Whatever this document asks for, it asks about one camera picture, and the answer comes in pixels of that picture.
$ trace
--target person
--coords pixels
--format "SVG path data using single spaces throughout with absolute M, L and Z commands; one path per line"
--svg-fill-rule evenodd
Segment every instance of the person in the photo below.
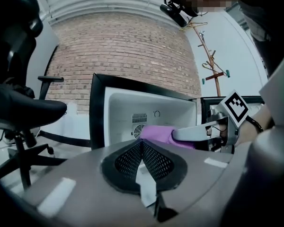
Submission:
M 216 8 L 226 7 L 234 0 L 180 0 L 186 7 Z M 261 55 L 270 77 L 284 57 L 284 0 L 237 0 L 250 33 Z M 273 125 L 269 109 L 264 105 L 253 116 L 263 130 Z M 226 137 L 225 125 L 220 125 L 221 136 Z M 244 122 L 236 146 L 253 141 L 258 135 L 256 128 Z

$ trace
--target office chair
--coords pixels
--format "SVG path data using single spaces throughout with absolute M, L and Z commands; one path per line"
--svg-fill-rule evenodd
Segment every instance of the office chair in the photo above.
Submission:
M 31 185 L 29 170 L 35 166 L 57 166 L 66 159 L 43 157 L 38 154 L 48 144 L 34 147 L 36 139 L 31 129 L 51 124 L 66 112 L 63 102 L 45 100 L 51 82 L 63 82 L 63 78 L 40 76 L 40 97 L 34 100 L 9 85 L 3 79 L 14 78 L 17 84 L 25 85 L 29 59 L 36 47 L 35 38 L 40 35 L 43 24 L 39 17 L 37 0 L 15 0 L 15 7 L 22 13 L 12 21 L 5 21 L 0 31 L 0 128 L 13 131 L 17 150 L 8 149 L 9 160 L 0 165 L 0 178 L 20 169 L 24 189 Z M 23 140 L 29 149 L 24 150 Z

